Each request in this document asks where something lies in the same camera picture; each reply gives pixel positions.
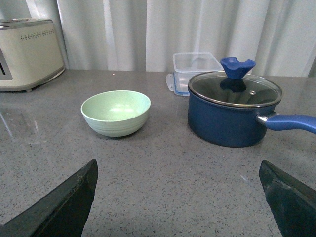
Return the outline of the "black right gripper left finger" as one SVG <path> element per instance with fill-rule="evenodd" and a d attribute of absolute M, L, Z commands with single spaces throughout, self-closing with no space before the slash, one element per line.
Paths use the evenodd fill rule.
<path fill-rule="evenodd" d="M 2 237 L 80 237 L 98 180 L 95 159 L 0 227 Z"/>

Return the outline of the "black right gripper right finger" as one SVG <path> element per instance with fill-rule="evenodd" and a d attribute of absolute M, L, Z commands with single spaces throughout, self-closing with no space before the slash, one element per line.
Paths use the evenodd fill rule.
<path fill-rule="evenodd" d="M 267 160 L 259 169 L 266 201 L 284 237 L 316 235 L 316 191 Z"/>

